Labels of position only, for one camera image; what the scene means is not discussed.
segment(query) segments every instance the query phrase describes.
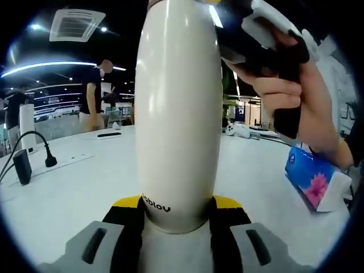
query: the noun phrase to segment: ceiling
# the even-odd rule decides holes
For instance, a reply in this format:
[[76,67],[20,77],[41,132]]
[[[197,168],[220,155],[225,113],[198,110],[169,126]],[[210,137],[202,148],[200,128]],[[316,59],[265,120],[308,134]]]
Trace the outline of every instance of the ceiling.
[[[306,26],[312,33],[314,32],[313,34],[316,34],[315,37],[322,36],[322,33],[316,31],[317,27],[315,27],[312,17],[310,17],[310,21],[306,21],[303,19],[301,10],[297,12],[292,6],[289,8],[285,5],[280,6],[279,1],[276,0],[267,1],[278,6],[285,13],[292,13],[290,19],[295,18],[297,26]],[[4,54],[0,73],[3,74],[25,65],[50,61],[95,63],[99,59],[109,59],[115,66],[124,68],[125,71],[114,70],[105,76],[104,82],[110,82],[112,86],[115,86],[117,93],[134,94],[137,50],[147,4],[148,0],[107,1],[105,3],[99,1],[92,4],[89,1],[58,0],[22,4],[22,9],[18,9],[16,20],[11,23],[10,33],[3,34],[9,44],[1,45],[1,52]],[[55,12],[59,9],[94,10],[105,13],[106,17],[86,43],[49,42],[49,31],[47,32],[47,30],[51,28]],[[42,29],[33,30],[30,27],[33,24],[40,25]],[[101,27],[107,27],[107,31],[102,32]],[[69,84],[80,83],[80,77],[86,68],[87,66],[84,65],[53,65],[31,68],[8,75],[0,79],[0,97],[5,98],[18,90],[31,90],[34,92],[31,95],[33,98],[81,93],[81,86]],[[252,91],[250,89],[250,86],[246,86],[246,90],[250,92]],[[234,88],[231,90],[232,94],[236,94]],[[76,100],[76,97],[77,95],[67,95],[60,99],[62,102],[72,102]],[[123,98],[125,96],[121,95],[119,100],[122,101]],[[49,98],[35,100],[35,106],[47,107],[48,100]]]

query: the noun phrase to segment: black device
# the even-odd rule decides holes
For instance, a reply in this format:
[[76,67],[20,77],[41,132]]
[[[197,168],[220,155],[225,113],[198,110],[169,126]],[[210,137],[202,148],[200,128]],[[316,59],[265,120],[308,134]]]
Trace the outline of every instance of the black device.
[[14,155],[13,161],[20,183],[23,186],[29,184],[30,177],[32,174],[32,168],[30,167],[27,151],[26,150],[18,151]]
[[104,138],[104,137],[112,137],[114,135],[121,135],[121,133],[108,133],[108,134],[100,134],[97,135],[98,138]]

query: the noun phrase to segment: white table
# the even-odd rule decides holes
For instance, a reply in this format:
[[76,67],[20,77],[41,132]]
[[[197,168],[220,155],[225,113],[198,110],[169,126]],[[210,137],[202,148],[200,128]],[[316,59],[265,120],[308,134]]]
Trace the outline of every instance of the white table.
[[[121,132],[113,139],[93,139],[99,131],[51,141],[58,161],[81,154],[94,157],[33,177],[25,187],[14,184],[13,169],[6,175],[0,185],[3,216],[31,262],[55,261],[66,241],[90,222],[101,221],[113,202],[140,194],[135,130],[126,126]],[[240,202],[252,222],[264,224],[288,245],[297,263],[317,265],[349,214],[344,203],[331,213],[308,210],[284,175],[288,152],[281,143],[223,135],[215,194]],[[32,169],[43,168],[45,158],[40,145],[30,155]],[[0,166],[6,159],[0,159]],[[189,234],[169,235],[147,222],[140,272],[212,272],[209,240],[208,223]],[[170,245],[177,247],[171,251]]]

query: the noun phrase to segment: person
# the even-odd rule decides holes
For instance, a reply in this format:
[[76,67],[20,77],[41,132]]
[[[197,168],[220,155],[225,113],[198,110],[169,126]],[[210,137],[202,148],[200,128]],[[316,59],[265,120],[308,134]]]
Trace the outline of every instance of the person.
[[[268,26],[268,29],[280,46],[291,47],[299,42],[275,27]],[[293,109],[301,105],[297,137],[313,152],[320,153],[342,170],[357,166],[364,158],[364,144],[359,141],[364,139],[359,129],[363,129],[362,124],[356,122],[347,139],[337,135],[332,121],[331,97],[312,60],[300,64],[300,84],[281,79],[267,69],[262,69],[264,77],[257,77],[241,64],[224,61],[241,80],[253,86],[270,117],[276,109]]]
[[10,98],[8,98],[7,110],[5,113],[5,124],[7,134],[9,137],[10,148],[20,150],[22,148],[21,143],[15,148],[15,144],[20,138],[19,127],[19,112],[20,106],[26,104],[30,98],[23,92],[15,92]]
[[101,79],[113,70],[113,63],[104,59],[88,70],[84,77],[81,95],[80,127],[82,132],[105,128],[101,113]]

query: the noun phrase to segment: power cord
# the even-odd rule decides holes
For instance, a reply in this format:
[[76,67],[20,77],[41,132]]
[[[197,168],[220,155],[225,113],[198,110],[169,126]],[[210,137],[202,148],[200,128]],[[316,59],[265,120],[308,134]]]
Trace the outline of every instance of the power cord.
[[8,172],[8,170],[10,170],[10,168],[12,167],[12,166],[10,166],[8,169],[6,169],[6,167],[9,164],[11,158],[15,154],[16,147],[18,146],[20,140],[23,137],[25,137],[26,135],[30,135],[30,134],[38,135],[43,140],[43,142],[44,142],[45,150],[47,152],[47,158],[45,160],[45,166],[49,168],[49,167],[53,167],[53,166],[55,166],[57,164],[57,159],[51,154],[51,151],[49,150],[49,147],[48,147],[48,143],[47,143],[46,139],[44,138],[44,136],[41,133],[37,132],[37,131],[28,131],[28,132],[25,132],[24,134],[22,134],[20,136],[20,138],[18,139],[18,141],[16,142],[16,144],[15,144],[15,146],[13,148],[13,151],[11,152],[11,155],[9,156],[7,162],[5,163],[5,166],[1,170],[1,173],[0,173],[0,182],[4,178],[5,174]]

